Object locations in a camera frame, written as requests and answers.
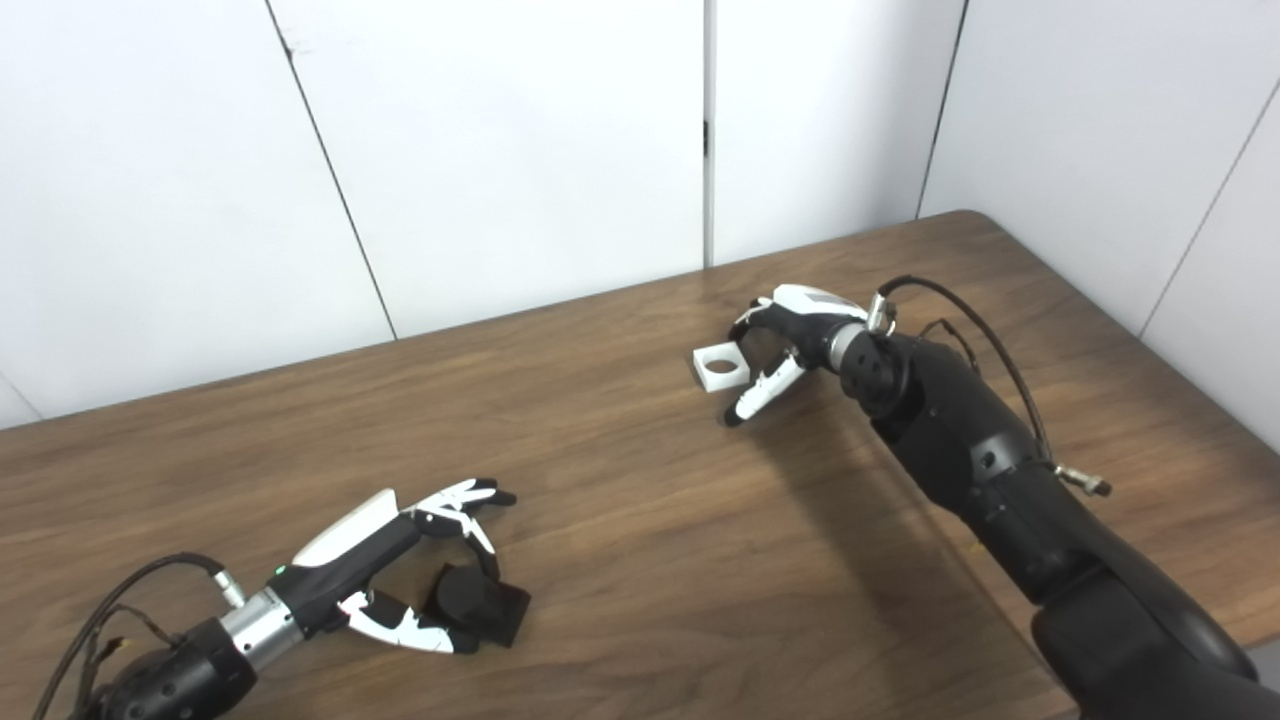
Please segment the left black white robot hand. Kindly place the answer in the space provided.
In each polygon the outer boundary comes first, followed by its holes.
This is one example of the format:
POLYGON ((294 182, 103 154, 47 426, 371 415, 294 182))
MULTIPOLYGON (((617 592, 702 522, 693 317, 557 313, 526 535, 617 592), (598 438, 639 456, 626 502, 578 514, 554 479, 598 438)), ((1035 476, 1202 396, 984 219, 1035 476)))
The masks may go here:
POLYGON ((531 594, 500 578, 497 551, 475 518, 515 495, 471 478, 406 507, 383 489, 312 538, 268 583, 305 638, 349 628, 390 646, 433 653, 509 648, 531 594), (463 542, 472 564, 445 562, 417 607, 372 588, 372 579, 420 541, 463 542))

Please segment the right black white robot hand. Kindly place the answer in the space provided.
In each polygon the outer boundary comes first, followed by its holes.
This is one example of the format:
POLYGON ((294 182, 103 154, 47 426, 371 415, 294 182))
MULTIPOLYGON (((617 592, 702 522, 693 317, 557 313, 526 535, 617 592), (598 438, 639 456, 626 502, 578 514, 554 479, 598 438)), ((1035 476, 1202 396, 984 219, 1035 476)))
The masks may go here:
POLYGON ((844 350, 865 329, 867 318, 858 304, 804 284, 780 284, 772 296, 754 299, 730 327, 727 340, 737 343, 749 331, 765 329, 788 346, 724 410, 724 424, 744 424, 808 372, 837 373, 844 350))

